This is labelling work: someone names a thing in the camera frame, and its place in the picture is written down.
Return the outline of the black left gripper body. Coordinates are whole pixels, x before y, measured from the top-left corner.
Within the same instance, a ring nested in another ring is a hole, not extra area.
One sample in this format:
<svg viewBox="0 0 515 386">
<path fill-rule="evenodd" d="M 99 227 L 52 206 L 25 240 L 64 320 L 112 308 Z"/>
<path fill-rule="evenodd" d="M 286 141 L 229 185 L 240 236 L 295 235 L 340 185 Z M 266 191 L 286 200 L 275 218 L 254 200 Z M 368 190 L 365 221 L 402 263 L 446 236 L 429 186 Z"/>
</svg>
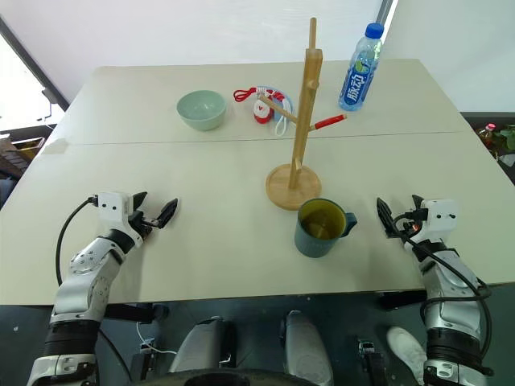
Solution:
<svg viewBox="0 0 515 386">
<path fill-rule="evenodd" d="M 135 210 L 129 215 L 128 222 L 132 229 L 140 236 L 142 241 L 145 241 L 151 234 L 152 228 L 158 227 L 158 221 L 156 219 L 145 217 L 144 213 L 139 210 Z"/>
</svg>

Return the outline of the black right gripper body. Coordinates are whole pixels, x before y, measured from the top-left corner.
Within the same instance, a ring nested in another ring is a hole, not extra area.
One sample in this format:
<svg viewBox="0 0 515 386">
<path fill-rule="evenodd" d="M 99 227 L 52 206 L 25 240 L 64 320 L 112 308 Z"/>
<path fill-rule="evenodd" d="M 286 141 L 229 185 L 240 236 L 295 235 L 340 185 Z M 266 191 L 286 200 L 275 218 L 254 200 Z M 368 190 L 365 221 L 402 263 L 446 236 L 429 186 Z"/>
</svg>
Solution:
<svg viewBox="0 0 515 386">
<path fill-rule="evenodd" d="M 394 230 L 403 244 L 419 244 L 423 211 L 408 211 L 394 218 Z"/>
</svg>

